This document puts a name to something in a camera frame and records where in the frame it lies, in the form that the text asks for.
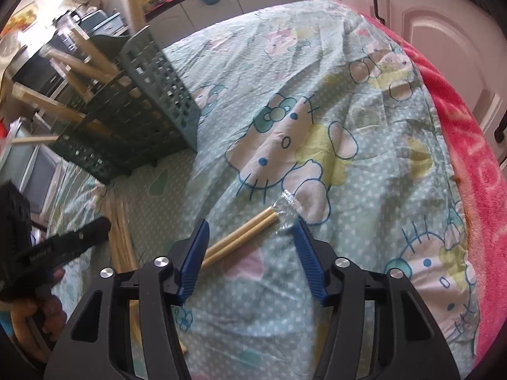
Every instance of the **pink blanket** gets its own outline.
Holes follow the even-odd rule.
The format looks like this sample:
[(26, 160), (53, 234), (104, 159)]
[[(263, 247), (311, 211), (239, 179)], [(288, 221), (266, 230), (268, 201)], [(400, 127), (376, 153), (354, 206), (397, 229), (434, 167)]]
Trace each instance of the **pink blanket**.
[(438, 70), (414, 47), (378, 21), (417, 65), (433, 98), (456, 174), (475, 268), (481, 311), (476, 364), (507, 318), (507, 183), (472, 113)]

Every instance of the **bundle of chopsticks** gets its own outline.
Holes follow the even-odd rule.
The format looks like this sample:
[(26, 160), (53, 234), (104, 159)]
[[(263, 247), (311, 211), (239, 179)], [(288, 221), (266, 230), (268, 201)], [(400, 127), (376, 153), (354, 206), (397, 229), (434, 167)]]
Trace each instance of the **bundle of chopsticks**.
[[(100, 212), (111, 222), (111, 230), (109, 232), (111, 260), (112, 266), (118, 273), (126, 273), (139, 268), (139, 263), (135, 259), (134, 248), (130, 240), (126, 211), (125, 201), (116, 199), (114, 192), (110, 190), (102, 201)], [(278, 214), (272, 207), (268, 207), (262, 213), (257, 214), (257, 216), (206, 250), (201, 269), (207, 269), (222, 260), (277, 220)], [(141, 343), (139, 301), (131, 301), (129, 310), (131, 332), (135, 339)], [(188, 349), (181, 341), (179, 345), (182, 348), (183, 354), (186, 354)]]
[[(90, 81), (96, 80), (102, 84), (107, 84), (118, 75), (120, 70), (89, 40), (88, 35), (79, 26), (76, 25), (70, 29), (69, 36), (77, 47), (88, 55), (89, 61), (87, 63), (72, 55), (63, 53), (50, 45), (42, 47), (39, 54), (42, 57), (48, 58), (53, 68), (81, 96), (85, 103), (88, 103), (93, 98), (93, 93), (75, 73), (89, 78)], [(79, 124), (85, 118), (83, 113), (79, 113), (52, 98), (43, 96), (20, 83), (13, 83), (11, 90), (14, 98), (27, 104), (35, 104), (41, 110), (53, 114), (62, 120)], [(112, 134), (111, 130), (97, 120), (90, 121), (86, 124), (85, 128), (103, 137), (110, 137)], [(12, 144), (52, 143), (57, 139), (58, 136), (16, 138)]]

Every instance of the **red object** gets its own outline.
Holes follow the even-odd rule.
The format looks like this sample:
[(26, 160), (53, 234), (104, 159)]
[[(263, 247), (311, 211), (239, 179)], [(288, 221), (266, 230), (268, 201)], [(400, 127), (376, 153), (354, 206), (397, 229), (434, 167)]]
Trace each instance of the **red object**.
[(0, 119), (0, 139), (6, 138), (9, 131), (3, 125), (3, 118)]
[(368, 19), (417, 65), (440, 118), (465, 209), (468, 253), (477, 274), (481, 311), (477, 364), (507, 318), (507, 183), (481, 128), (443, 75), (399, 35)]

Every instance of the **blue gripper pad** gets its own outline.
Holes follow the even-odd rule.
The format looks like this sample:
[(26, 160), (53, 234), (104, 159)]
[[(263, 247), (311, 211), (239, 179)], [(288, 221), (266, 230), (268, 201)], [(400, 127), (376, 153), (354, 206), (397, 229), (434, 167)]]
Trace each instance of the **blue gripper pad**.
[(313, 236), (310, 230), (308, 230), (308, 226), (301, 220), (296, 222), (292, 227), (292, 234), (294, 235), (294, 245), (296, 246), (303, 270), (305, 270), (312, 296), (320, 304), (325, 305), (328, 299), (328, 293), (325, 289), (325, 273), (313, 249)]
[(189, 298), (194, 292), (199, 270), (201, 270), (202, 260), (206, 254), (209, 242), (209, 224), (206, 220), (201, 220), (190, 237), (191, 247), (188, 250), (187, 257), (181, 267), (181, 285), (177, 297), (181, 304)]

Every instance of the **green plastic basket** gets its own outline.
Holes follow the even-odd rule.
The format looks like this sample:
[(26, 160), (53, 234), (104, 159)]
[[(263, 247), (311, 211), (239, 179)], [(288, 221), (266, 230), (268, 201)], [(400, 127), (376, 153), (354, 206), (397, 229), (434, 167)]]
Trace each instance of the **green plastic basket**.
[[(119, 53), (118, 41), (110, 39), (121, 73), (88, 103), (76, 97), (68, 104), (86, 117), (77, 125), (55, 125), (59, 137), (51, 146), (105, 184), (182, 149), (197, 151), (201, 114), (149, 27), (125, 42)], [(97, 46), (108, 54), (107, 39)], [(111, 137), (85, 129), (94, 119), (112, 131)]]

